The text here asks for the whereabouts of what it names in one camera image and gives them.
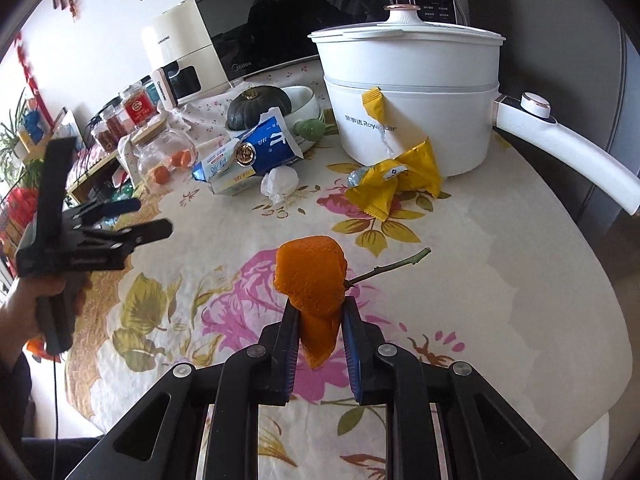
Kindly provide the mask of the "left hand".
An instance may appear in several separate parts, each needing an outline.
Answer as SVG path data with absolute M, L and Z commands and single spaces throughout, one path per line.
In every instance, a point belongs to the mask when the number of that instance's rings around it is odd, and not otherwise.
M 37 299 L 58 295 L 65 285 L 62 274 L 18 278 L 13 283 L 0 315 L 1 364 L 6 370 L 14 369 L 27 341 L 41 333 L 36 319 Z

